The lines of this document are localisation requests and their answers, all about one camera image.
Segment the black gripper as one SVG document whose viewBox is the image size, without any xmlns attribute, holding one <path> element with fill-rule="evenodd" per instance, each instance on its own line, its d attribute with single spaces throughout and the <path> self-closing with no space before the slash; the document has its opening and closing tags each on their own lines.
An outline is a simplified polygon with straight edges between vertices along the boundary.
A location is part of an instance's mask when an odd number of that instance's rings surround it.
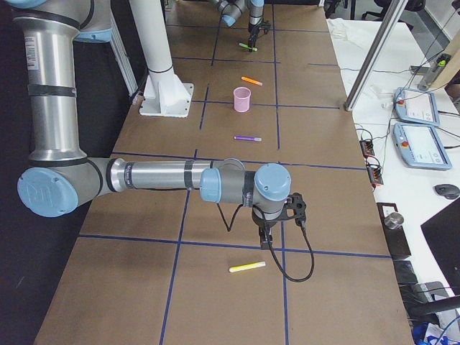
<svg viewBox="0 0 460 345">
<path fill-rule="evenodd" d="M 259 228 L 259 244 L 260 249 L 270 249 L 272 246 L 272 230 L 278 221 L 282 221 L 283 217 L 280 213 L 276 218 L 267 219 L 268 213 L 262 212 L 259 208 L 252 209 L 252 220 Z"/>
<path fill-rule="evenodd" d="M 250 33 L 250 36 L 248 38 L 247 44 L 249 46 L 256 47 L 257 35 L 260 33 L 260 31 L 263 31 L 263 34 L 266 35 L 269 30 L 270 30 L 269 21 L 262 20 L 261 22 L 257 24 L 249 23 L 248 32 Z"/>
</svg>

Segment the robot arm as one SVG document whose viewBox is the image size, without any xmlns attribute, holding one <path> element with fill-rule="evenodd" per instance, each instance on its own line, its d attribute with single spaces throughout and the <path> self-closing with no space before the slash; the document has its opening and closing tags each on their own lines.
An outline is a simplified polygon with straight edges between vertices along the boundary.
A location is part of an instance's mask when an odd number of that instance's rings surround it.
<svg viewBox="0 0 460 345">
<path fill-rule="evenodd" d="M 220 18 L 226 23 L 228 27 L 233 26 L 237 19 L 246 11 L 249 11 L 248 32 L 249 38 L 247 44 L 240 44 L 241 47 L 250 51 L 256 52 L 256 43 L 259 33 L 262 30 L 266 35 L 271 27 L 268 21 L 264 20 L 264 0 L 212 0 L 211 4 L 216 8 L 220 14 Z"/>
<path fill-rule="evenodd" d="M 114 1 L 9 1 L 24 37 L 32 120 L 27 169 L 18 177 L 22 204 L 55 218 L 110 193 L 196 191 L 203 201 L 249 208 L 263 248 L 287 221 L 291 177 L 277 163 L 250 171 L 237 159 L 128 161 L 112 149 L 132 102 L 143 95 L 146 119 L 184 119 L 193 85 L 176 75 L 160 1 L 123 9 L 138 40 L 143 86 L 128 88 L 125 48 Z"/>
</svg>

